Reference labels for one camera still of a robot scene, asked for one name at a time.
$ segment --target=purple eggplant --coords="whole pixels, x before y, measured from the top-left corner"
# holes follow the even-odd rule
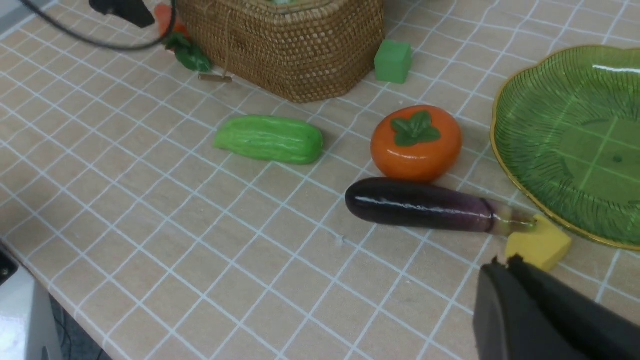
[[[533,216],[495,200],[424,183],[372,177],[351,185],[349,211],[376,224],[509,236],[532,231]]]

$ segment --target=black cable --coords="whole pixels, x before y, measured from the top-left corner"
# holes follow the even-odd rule
[[[62,328],[62,344],[60,345],[60,347],[62,347],[62,345],[65,344],[65,339],[69,340],[69,356],[67,357],[67,360],[71,360],[71,352],[74,348],[74,344],[71,342],[71,336],[69,335],[68,331],[67,331],[67,327],[65,327],[60,320],[56,319],[56,317],[54,316],[53,320],[56,321],[56,324],[60,325],[60,327]]]
[[[149,42],[147,44],[141,44],[141,45],[132,45],[132,46],[122,46],[122,45],[113,45],[113,44],[109,44],[107,42],[103,42],[94,38],[88,38],[85,37],[84,35],[77,33],[71,29],[68,29],[67,27],[65,27],[63,24],[61,24],[60,22],[56,21],[55,19],[53,19],[52,17],[48,16],[46,13],[44,13],[40,7],[38,7],[37,5],[35,5],[34,3],[32,3],[30,0],[20,0],[20,2],[29,10],[31,10],[33,13],[35,13],[36,15],[38,15],[42,20],[46,21],[49,25],[53,26],[54,28],[62,31],[63,33],[67,34],[68,36],[84,42],[86,44],[95,46],[95,47],[100,47],[103,49],[109,49],[109,50],[113,50],[113,51],[142,51],[142,50],[147,50],[150,49],[156,45],[162,44],[162,42],[167,39],[171,33],[173,32],[173,26],[175,25],[175,21],[177,18],[177,13],[175,10],[175,2],[176,0],[171,0],[171,21],[169,22],[169,26],[166,29],[166,31],[164,32],[164,34],[162,34],[162,36],[160,36],[158,39]]]

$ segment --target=plate gold rim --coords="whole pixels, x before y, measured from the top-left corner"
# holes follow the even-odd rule
[[[554,213],[551,209],[549,209],[544,204],[542,204],[529,190],[527,190],[520,183],[520,181],[511,173],[511,171],[509,171],[507,165],[504,163],[504,160],[500,156],[500,152],[498,151],[498,146],[495,143],[495,126],[496,126],[496,123],[498,121],[498,118],[497,118],[497,115],[496,115],[496,110],[497,110],[497,107],[498,107],[498,101],[500,100],[500,97],[502,96],[502,92],[504,91],[504,88],[507,86],[507,84],[509,84],[511,82],[511,80],[515,79],[517,76],[521,75],[522,73],[524,73],[526,71],[529,71],[531,69],[535,69],[536,67],[539,67],[540,65],[542,65],[543,63],[545,63],[547,60],[549,60],[550,58],[554,57],[555,55],[558,55],[560,53],[563,53],[565,51],[569,51],[569,50],[572,50],[572,49],[580,49],[582,47],[600,47],[600,48],[615,49],[615,50],[620,50],[620,51],[627,51],[627,50],[640,51],[640,47],[631,47],[631,48],[628,48],[628,49],[622,49],[622,48],[619,48],[619,47],[608,46],[608,45],[597,45],[597,44],[596,45],[581,45],[581,46],[568,47],[566,49],[555,51],[552,54],[550,54],[547,57],[545,57],[544,59],[540,60],[535,65],[527,67],[525,69],[522,69],[521,71],[518,71],[516,74],[510,76],[500,86],[500,88],[498,89],[497,95],[495,97],[495,100],[493,101],[491,129],[489,131],[489,137],[490,137],[490,141],[491,141],[491,148],[493,150],[493,154],[495,155],[495,158],[498,160],[498,164],[500,165],[500,168],[502,168],[502,171],[504,171],[504,173],[507,175],[509,180],[511,180],[511,182],[522,193],[524,193],[524,195],[529,200],[531,200],[539,209],[542,210],[542,212],[546,216],[551,218],[553,221],[555,221],[558,224],[562,225],[563,227],[565,227],[565,228],[567,228],[567,229],[569,229],[569,230],[571,230],[571,231],[573,231],[573,232],[575,232],[575,233],[577,233],[579,235],[582,235],[583,237],[589,238],[590,240],[593,240],[595,242],[598,242],[598,243],[601,243],[601,244],[604,244],[604,245],[608,245],[610,247],[614,247],[614,248],[617,248],[617,249],[640,251],[640,245],[626,245],[626,244],[618,243],[616,241],[608,240],[606,238],[603,238],[603,237],[595,235],[595,234],[591,234],[590,232],[585,231],[585,230],[583,230],[583,229],[581,229],[581,228],[569,223],[565,219],[561,218],[558,214]]]

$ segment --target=green leaf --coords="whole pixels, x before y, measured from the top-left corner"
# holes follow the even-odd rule
[[[167,50],[174,50],[180,48],[189,49],[193,47],[193,44],[184,37],[183,33],[174,32],[163,42],[164,48]]]
[[[396,131],[394,141],[397,146],[406,147],[434,142],[441,136],[440,130],[431,125],[431,114],[428,111],[418,111],[408,120],[391,120],[391,126]]]
[[[400,147],[411,147],[419,143],[418,139],[405,133],[397,133],[394,137],[394,142],[396,143],[396,146]]]
[[[391,128],[396,131],[396,133],[405,133],[410,134],[412,129],[409,125],[409,121],[405,119],[393,119],[391,120]]]
[[[187,49],[179,47],[175,50],[175,58],[187,69],[197,72],[210,72],[211,62],[198,47]]]

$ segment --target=toy bitter melon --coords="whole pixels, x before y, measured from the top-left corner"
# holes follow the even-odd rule
[[[256,160],[304,165],[322,155],[323,136],[304,121],[248,115],[224,123],[213,147]]]

